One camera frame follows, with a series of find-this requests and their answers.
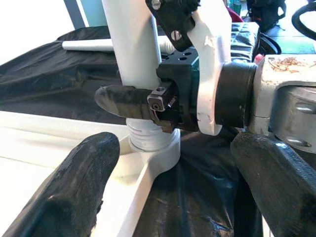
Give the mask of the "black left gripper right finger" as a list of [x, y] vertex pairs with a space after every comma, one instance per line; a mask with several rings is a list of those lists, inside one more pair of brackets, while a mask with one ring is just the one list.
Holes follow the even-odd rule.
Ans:
[[264, 135], [240, 133], [231, 151], [274, 237], [316, 237], [316, 170]]

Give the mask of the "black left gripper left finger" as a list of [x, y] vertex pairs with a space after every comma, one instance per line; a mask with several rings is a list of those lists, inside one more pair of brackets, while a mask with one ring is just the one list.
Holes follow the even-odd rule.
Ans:
[[113, 133], [85, 138], [41, 183], [2, 237], [89, 237], [119, 153]]

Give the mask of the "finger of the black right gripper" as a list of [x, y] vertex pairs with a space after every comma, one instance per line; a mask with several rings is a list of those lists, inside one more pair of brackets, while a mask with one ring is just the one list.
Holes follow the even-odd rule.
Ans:
[[167, 89], [140, 89], [126, 85], [104, 86], [95, 92], [94, 100], [103, 110], [126, 119], [151, 120], [163, 132], [171, 133], [179, 123], [177, 99]]

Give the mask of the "white plastic table top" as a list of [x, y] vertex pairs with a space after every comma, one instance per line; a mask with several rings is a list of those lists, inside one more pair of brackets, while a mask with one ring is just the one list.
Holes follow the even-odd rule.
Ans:
[[142, 141], [161, 144], [146, 152], [130, 140], [125, 125], [0, 111], [0, 236], [45, 178], [88, 136], [110, 132], [120, 143], [120, 157], [105, 187], [91, 237], [132, 237], [153, 182], [180, 157], [180, 131], [163, 134], [145, 126]]

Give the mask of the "white plastic table leg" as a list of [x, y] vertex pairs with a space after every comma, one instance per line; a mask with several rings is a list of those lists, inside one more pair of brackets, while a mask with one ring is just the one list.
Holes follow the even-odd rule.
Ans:
[[[161, 62], [156, 21], [145, 0], [102, 0], [123, 85], [153, 90]], [[146, 152], [166, 147], [171, 134], [151, 120], [126, 120], [131, 143]]]
[[[158, 45], [162, 53], [172, 54], [176, 50], [167, 36], [158, 36]], [[114, 52], [111, 39], [64, 41], [62, 47], [68, 51]]]

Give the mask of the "black plastic table cover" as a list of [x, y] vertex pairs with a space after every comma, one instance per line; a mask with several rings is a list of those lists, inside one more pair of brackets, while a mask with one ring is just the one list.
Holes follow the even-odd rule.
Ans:
[[[65, 51], [67, 40], [109, 38], [81, 28], [0, 66], [0, 111], [124, 124], [101, 109], [95, 91], [120, 84], [113, 53]], [[262, 217], [230, 152], [236, 135], [182, 131], [181, 156], [151, 188], [133, 237], [263, 237]]]

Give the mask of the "dark red cloth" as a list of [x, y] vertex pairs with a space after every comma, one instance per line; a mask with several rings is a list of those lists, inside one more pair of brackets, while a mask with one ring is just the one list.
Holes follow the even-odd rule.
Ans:
[[240, 15], [238, 15], [235, 11], [233, 11], [232, 9], [230, 9], [229, 7], [226, 7], [231, 19], [233, 23], [241, 23], [244, 22], [244, 20], [242, 19], [242, 17]]

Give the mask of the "black backpack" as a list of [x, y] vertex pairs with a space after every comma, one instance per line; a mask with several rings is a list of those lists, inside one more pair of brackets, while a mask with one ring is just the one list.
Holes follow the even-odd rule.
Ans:
[[246, 2], [251, 21], [257, 23], [263, 33], [286, 16], [285, 0], [246, 0]]

